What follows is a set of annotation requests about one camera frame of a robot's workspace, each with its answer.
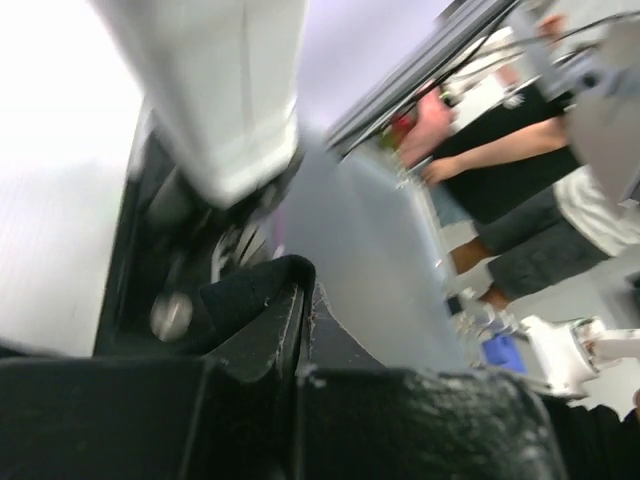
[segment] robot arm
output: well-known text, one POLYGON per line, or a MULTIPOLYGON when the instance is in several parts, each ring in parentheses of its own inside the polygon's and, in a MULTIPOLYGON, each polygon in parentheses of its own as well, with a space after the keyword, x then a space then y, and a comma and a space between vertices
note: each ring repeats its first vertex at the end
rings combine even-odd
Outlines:
POLYGON ((92 0, 188 183, 226 209, 289 165, 305 0, 92 0))

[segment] wire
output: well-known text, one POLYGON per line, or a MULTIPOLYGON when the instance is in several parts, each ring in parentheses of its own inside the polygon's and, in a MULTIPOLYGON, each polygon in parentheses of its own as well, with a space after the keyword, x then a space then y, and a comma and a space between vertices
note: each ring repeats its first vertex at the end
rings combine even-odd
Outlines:
MULTIPOLYGON (((575 50, 573 50, 573 51, 571 51, 571 52, 569 52, 569 53, 567 53, 565 55, 562 55, 560 58, 558 58, 553 63, 554 64, 565 63, 568 60, 571 60, 573 57, 575 57, 579 53, 582 53, 582 52, 584 52, 586 50, 590 50, 590 49, 595 48, 597 46, 598 46, 598 43, 595 43, 595 42, 594 43, 586 43, 584 45, 578 45, 575 50)), ((524 55, 524 53, 518 52, 518 53, 514 53, 514 54, 511 54, 511 55, 508 55, 506 57, 499 58, 499 59, 494 60, 493 62, 488 63, 488 64, 486 64, 486 65, 484 65, 484 66, 482 66, 482 67, 480 67, 480 68, 478 68, 476 70, 473 70, 472 72, 467 72, 467 73, 463 73, 461 75, 456 75, 456 80, 463 80, 465 78, 473 77, 474 75, 477 75, 478 73, 482 73, 482 72, 484 72, 486 70, 490 70, 491 68, 493 68, 493 67, 495 67, 497 65, 500 65, 501 63, 507 63, 507 62, 511 62, 512 60, 516 60, 517 58, 520 58, 523 55, 524 55)))
MULTIPOLYGON (((509 9, 507 9, 496 20, 494 20, 493 23, 491 23, 485 29, 485 30, 488 30, 488 33, 484 36, 484 38, 480 41, 480 43, 473 49, 473 51, 470 52, 454 68, 452 68, 452 69, 448 70, 447 72, 445 72, 444 74, 440 75, 440 77, 438 77, 438 79, 436 81, 434 81, 432 84, 427 85, 425 88, 420 90, 414 96, 410 97, 408 100, 400 101, 400 102, 398 102, 398 104, 396 104, 396 106, 390 106, 389 108, 387 108, 386 111, 390 114, 390 116, 393 117, 393 116, 395 116, 397 114, 404 115, 407 111, 411 110, 413 108, 413 106, 421 98, 423 98, 425 95, 427 95, 429 92, 431 92, 434 88, 437 88, 442 83, 444 83, 447 80, 447 78, 449 78, 455 72, 457 72, 460 69, 462 69, 467 64, 467 62, 469 62, 470 60, 473 59, 473 57, 480 51, 480 49, 485 45, 485 43, 487 43, 487 41, 489 40, 489 37, 491 37, 491 35, 493 35, 496 32, 496 30, 502 24, 502 22, 511 14, 511 12, 513 11, 513 8, 515 8, 515 7, 511 7, 509 9)), ((424 84, 427 80, 428 80, 428 78, 424 78, 423 77, 417 82, 417 84, 418 85, 424 84)), ((356 149, 359 145, 361 145, 362 143, 366 142, 370 138, 372 138, 375 135, 377 135, 380 131, 382 131, 384 128, 386 128, 387 125, 388 125, 388 122, 384 122, 381 126, 378 126, 378 127, 370 126, 368 129, 364 129, 363 128, 363 130, 365 130, 365 133, 363 135, 361 135, 351 145, 351 147, 347 150, 346 153, 349 154, 354 149, 356 149)))
MULTIPOLYGON (((592 48, 597 47, 597 45, 598 45, 597 43, 587 43, 587 44, 584 44, 584 45, 580 45, 580 46, 578 46, 575 50, 573 50, 572 52, 567 53, 567 54, 565 54, 565 55, 562 55, 560 58, 558 58, 558 59, 557 59, 555 62, 553 62, 553 63, 554 63, 554 65, 565 63, 565 62, 567 62, 568 60, 570 60, 570 59, 572 59, 573 57, 575 57, 576 55, 579 55, 579 54, 580 54, 580 53, 582 53, 582 52, 585 52, 585 51, 587 51, 587 50, 590 50, 590 49, 592 49, 592 48)), ((512 55, 512 57, 517 58, 517 57, 519 57, 519 56, 521 56, 521 55, 522 55, 522 53, 517 53, 517 54, 512 55)), ((507 59, 502 58, 502 59, 500 59, 500 60, 497 60, 497 61, 495 61, 495 62, 492 62, 492 63, 491 63, 491 64, 489 64, 489 65, 485 65, 485 66, 484 66, 484 67, 482 67, 482 68, 479 68, 479 69, 477 69, 477 70, 474 70, 473 72, 471 72, 471 73, 469 73, 469 74, 460 75, 460 76, 458 76, 458 77, 456 77, 456 78, 457 78, 457 79, 460 79, 460 78, 465 78, 466 76, 473 76, 473 75, 476 75, 477 73, 480 73, 480 72, 482 72, 483 70, 488 70, 488 69, 492 68, 492 67, 493 67, 493 66, 495 66, 495 65, 499 65, 500 63, 503 63, 503 62, 505 62, 505 61, 508 61, 508 58, 507 58, 507 59)), ((421 149, 421 148, 424 148, 426 145, 430 145, 431 143, 432 143, 432 142, 431 142, 431 139, 426 139, 426 140, 424 140, 424 141, 422 141, 422 142, 416 142, 416 143, 414 143, 413 145, 410 145, 408 148, 404 148, 404 149, 402 150, 402 153, 404 153, 404 154, 406 154, 406 153, 413 153, 414 151, 416 151, 416 150, 418 150, 418 149, 421 149)))
POLYGON ((417 92, 415 95, 413 95, 409 100, 404 102, 404 105, 401 105, 399 107, 399 110, 402 109, 407 109, 405 111, 403 111, 403 113, 400 113, 400 115, 403 115, 405 113, 407 113, 408 110, 411 110, 413 108, 413 106, 418 103, 423 97, 425 97, 426 95, 429 94, 429 92, 431 92, 434 88, 439 87, 440 85, 442 85, 444 82, 446 82, 450 77, 452 77, 453 75, 455 75, 457 72, 459 72, 460 70, 462 70, 471 60, 473 60, 475 58, 475 56, 478 54, 478 52, 480 50, 482 50, 482 47, 484 47, 484 45, 489 41, 489 38, 491 37, 491 35, 493 35, 494 33, 496 33, 496 31, 498 30, 498 28, 500 27, 500 25, 502 25, 502 22, 504 22, 504 20, 511 15, 512 12, 512 8, 510 8, 509 10, 507 10, 506 12, 504 12, 502 15, 500 15, 500 17, 498 17, 494 23, 492 25, 490 25, 488 27, 488 31, 485 34, 484 38, 476 45, 476 47, 469 52, 469 54, 467 56, 465 56, 460 62, 458 62, 453 68, 450 68, 449 70, 445 71, 444 73, 440 74, 440 76, 438 76, 431 84, 429 84, 426 88, 423 88, 422 90, 420 90, 419 92, 417 92))
POLYGON ((546 42, 548 44, 553 44, 553 43, 557 43, 560 42, 562 40, 565 40, 569 37, 573 37, 574 35, 578 35, 580 33, 589 31, 591 29, 594 29, 596 27, 600 27, 602 25, 608 24, 608 23, 617 23, 623 20, 629 20, 631 18, 634 17, 640 17, 640 10, 630 10, 628 12, 623 12, 623 13, 616 13, 614 15, 609 15, 607 17, 603 17, 599 20, 596 20, 594 22, 588 23, 586 25, 583 25, 581 27, 577 27, 577 28, 573 28, 571 30, 566 31, 565 33, 563 33, 562 35, 560 35, 558 38, 549 41, 549 38, 546 36, 536 36, 536 37, 531 37, 531 38, 524 38, 522 40, 516 40, 514 42, 511 42, 507 45, 502 45, 501 47, 496 47, 493 48, 491 50, 487 50, 482 52, 482 54, 478 55, 476 58, 482 58, 482 57, 487 57, 489 55, 493 55, 494 53, 499 53, 499 52, 503 52, 505 50, 511 50, 512 48, 515 47, 519 47, 522 45, 528 45, 531 43, 538 43, 538 42, 546 42))
MULTIPOLYGON (((596 20, 594 22, 588 23, 588 24, 583 25, 581 27, 571 29, 571 30, 565 32, 564 34, 560 35, 558 38, 553 39, 552 41, 549 41, 549 38, 547 36, 536 36, 536 37, 531 37, 531 38, 525 38, 525 39, 522 39, 522 40, 517 40, 517 41, 511 42, 511 43, 509 43, 507 45, 503 45, 501 47, 493 48, 491 50, 487 50, 487 51, 482 52, 481 54, 478 54, 479 51, 482 49, 482 47, 489 40, 489 37, 491 37, 491 35, 493 35, 495 33, 495 31, 502 24, 502 22, 511 14, 512 10, 513 9, 507 10, 498 19, 496 19, 494 21, 494 23, 491 24, 488 27, 488 32, 484 36, 484 38, 480 41, 480 43, 478 45, 476 45, 476 47, 473 49, 473 51, 470 52, 467 56, 465 56, 464 59, 462 59, 460 62, 456 63, 456 65, 454 67, 452 67, 452 68, 446 70, 444 73, 440 74, 438 77, 436 77, 436 79, 433 82, 429 83, 425 88, 423 88, 422 90, 420 90, 419 92, 414 94, 409 99, 398 102, 398 105, 396 107, 389 107, 387 109, 387 112, 390 113, 390 116, 393 117, 395 115, 405 115, 406 113, 408 113, 416 105, 416 103, 418 103, 425 95, 429 94, 429 92, 431 92, 433 89, 435 89, 435 88, 439 87, 440 85, 442 85, 446 80, 448 80, 450 77, 455 75, 456 72, 459 72, 462 68, 464 68, 471 60, 476 60, 476 59, 479 59, 479 58, 487 57, 487 56, 493 55, 495 53, 499 53, 499 52, 502 52, 502 51, 505 51, 505 50, 511 50, 513 48, 516 48, 516 47, 519 47, 519 46, 523 46, 523 45, 527 45, 527 44, 531 44, 531 43, 537 43, 537 42, 546 42, 548 44, 557 43, 557 42, 560 42, 560 41, 562 41, 562 40, 564 40, 566 38, 569 38, 569 37, 572 37, 574 35, 586 32, 588 30, 591 30, 593 28, 599 27, 601 25, 605 25, 605 24, 609 24, 609 23, 617 23, 617 22, 620 22, 620 21, 623 21, 623 20, 629 20, 631 18, 640 16, 640 10, 630 10, 630 11, 623 12, 623 13, 609 15, 607 17, 603 17, 603 18, 601 18, 599 20, 596 20)), ((499 61, 493 62, 492 64, 490 64, 488 66, 485 66, 483 69, 491 68, 495 64, 501 63, 504 60, 505 59, 501 59, 499 61)), ((428 81, 429 81, 429 78, 424 78, 423 77, 417 83, 418 84, 426 84, 428 81)), ((377 126, 375 128, 372 128, 371 126, 369 126, 368 128, 367 127, 363 127, 362 130, 364 130, 365 133, 362 136, 360 136, 358 138, 358 140, 356 140, 352 144, 352 146, 347 150, 347 153, 353 151, 360 144, 366 142, 370 138, 372 138, 375 135, 377 135, 380 131, 384 130, 388 126, 388 124, 389 124, 389 121, 386 121, 382 125, 377 126)))

